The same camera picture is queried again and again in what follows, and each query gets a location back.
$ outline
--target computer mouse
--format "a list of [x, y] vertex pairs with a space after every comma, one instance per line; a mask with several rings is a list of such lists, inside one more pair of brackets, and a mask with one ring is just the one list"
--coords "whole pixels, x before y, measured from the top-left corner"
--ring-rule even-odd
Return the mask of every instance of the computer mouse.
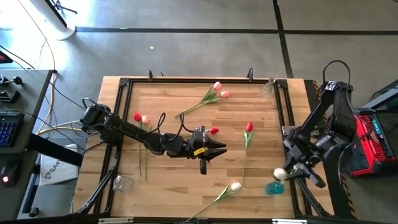
[[21, 175], [22, 159], [13, 157], [9, 159], [1, 169], [1, 183], [5, 187], [13, 187], [18, 183]]

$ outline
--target robotic arm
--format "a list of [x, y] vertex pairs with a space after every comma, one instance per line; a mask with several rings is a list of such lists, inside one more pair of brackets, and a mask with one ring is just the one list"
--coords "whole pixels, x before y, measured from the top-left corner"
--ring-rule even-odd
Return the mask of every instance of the robotic arm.
[[158, 128], [145, 131], [131, 123], [124, 122], [119, 116], [112, 114], [108, 106], [97, 103], [86, 108], [80, 122], [82, 130], [95, 129], [101, 133], [100, 139], [110, 145], [116, 145], [119, 135], [124, 134], [143, 143], [151, 153], [161, 156], [164, 152], [171, 158], [186, 157], [187, 159], [200, 159], [200, 173], [206, 174], [206, 162], [225, 153], [225, 144], [216, 142], [205, 134], [205, 127], [195, 129], [189, 141], [177, 134], [160, 133], [159, 126], [165, 119], [165, 113], [160, 118]]
[[[328, 159], [332, 150], [345, 150], [356, 137], [356, 123], [361, 122], [351, 106], [353, 87], [343, 82], [328, 81], [320, 89], [321, 98], [302, 126], [294, 128], [284, 139], [288, 150], [282, 169], [276, 169], [277, 180], [309, 178], [317, 187], [324, 187], [322, 178], [312, 167]], [[326, 110], [333, 105], [333, 113], [325, 126], [325, 135], [311, 142], [311, 132], [323, 118]]]

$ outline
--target black desk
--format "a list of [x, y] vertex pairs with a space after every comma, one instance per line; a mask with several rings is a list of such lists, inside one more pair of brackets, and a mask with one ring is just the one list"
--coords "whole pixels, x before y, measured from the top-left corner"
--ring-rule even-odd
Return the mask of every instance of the black desk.
[[[7, 109], [19, 109], [32, 113], [37, 116], [44, 100], [45, 92], [49, 86], [52, 75], [51, 70], [0, 70], [0, 75], [4, 75], [9, 80], [18, 76], [24, 82], [22, 85], [13, 83], [6, 86], [0, 86], [3, 91], [19, 91], [21, 94], [14, 104], [0, 103], [0, 111]], [[0, 184], [0, 220], [13, 220], [18, 216], [22, 200], [25, 195], [27, 185], [32, 174], [32, 169], [38, 155], [37, 151], [25, 151], [30, 139], [30, 134], [36, 119], [28, 114], [24, 117], [23, 127], [20, 130], [18, 139], [13, 148], [0, 148], [0, 166], [15, 156], [10, 152], [20, 153], [22, 158], [21, 177], [14, 187], [3, 187]]]

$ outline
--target clear glass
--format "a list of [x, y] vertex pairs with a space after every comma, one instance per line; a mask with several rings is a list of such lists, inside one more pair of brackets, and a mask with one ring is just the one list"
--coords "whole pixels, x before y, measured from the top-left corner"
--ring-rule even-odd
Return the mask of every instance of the clear glass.
[[260, 88], [259, 94], [262, 98], [268, 100], [272, 96], [275, 81], [275, 78], [270, 77], [269, 82]]
[[113, 182], [113, 190], [129, 192], [132, 189], [132, 179], [118, 175]]
[[279, 181], [274, 181], [266, 185], [267, 195], [282, 194], [285, 191], [285, 185]]

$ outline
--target desk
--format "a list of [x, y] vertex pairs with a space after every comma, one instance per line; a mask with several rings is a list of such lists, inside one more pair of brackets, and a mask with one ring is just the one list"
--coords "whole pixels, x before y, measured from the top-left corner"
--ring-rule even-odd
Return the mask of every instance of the desk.
[[[0, 74], [9, 80], [18, 76], [24, 82], [22, 85], [13, 83], [6, 86], [0, 86], [1, 90], [19, 91], [21, 94], [14, 104], [0, 103], [0, 111], [7, 109], [19, 109], [32, 113], [37, 116], [42, 105], [45, 92], [50, 82], [52, 72], [50, 70], [0, 70]], [[37, 158], [36, 151], [25, 151], [29, 142], [30, 134], [36, 119], [28, 114], [24, 116], [23, 127], [20, 130], [18, 140], [13, 148], [0, 148], [0, 166], [15, 154], [4, 154], [4, 152], [22, 152], [19, 156], [22, 158], [21, 177], [14, 187], [4, 187], [0, 184], [0, 220], [16, 219], [22, 200], [29, 183], [32, 169]]]
[[[119, 79], [104, 77], [99, 103], [114, 107]], [[302, 124], [310, 113], [304, 81], [289, 79], [288, 84], [296, 124]], [[198, 103], [209, 86], [203, 83], [135, 83], [127, 120], [134, 123], [133, 114], [140, 112], [148, 115], [155, 124], [159, 115], [166, 112], [162, 132], [175, 133], [180, 121], [174, 116]], [[258, 94], [261, 86], [224, 84], [222, 90], [230, 92], [229, 98], [186, 115], [187, 128], [217, 126], [220, 132], [211, 138], [227, 144], [228, 152], [208, 164], [207, 175], [200, 175], [198, 160], [171, 159], [148, 153], [148, 180], [145, 181], [144, 176], [139, 175], [139, 143], [124, 138], [119, 174], [133, 178], [134, 186], [128, 194], [115, 193], [111, 216], [190, 217], [196, 214], [226, 185], [242, 182], [243, 129], [251, 121], [256, 133], [248, 149], [244, 188], [199, 217], [293, 218], [289, 185], [282, 195], [270, 197], [264, 193], [265, 184], [273, 181], [273, 169], [284, 163], [284, 153], [275, 98], [262, 99]], [[91, 139], [88, 147], [97, 142], [98, 138]], [[105, 146], [99, 146], [85, 154], [73, 200], [75, 208], [81, 207], [98, 185], [104, 149]], [[325, 178], [321, 166], [317, 171]], [[333, 213], [327, 187], [318, 189], [309, 182], [308, 187], [325, 210]], [[101, 211], [107, 193], [105, 189]]]

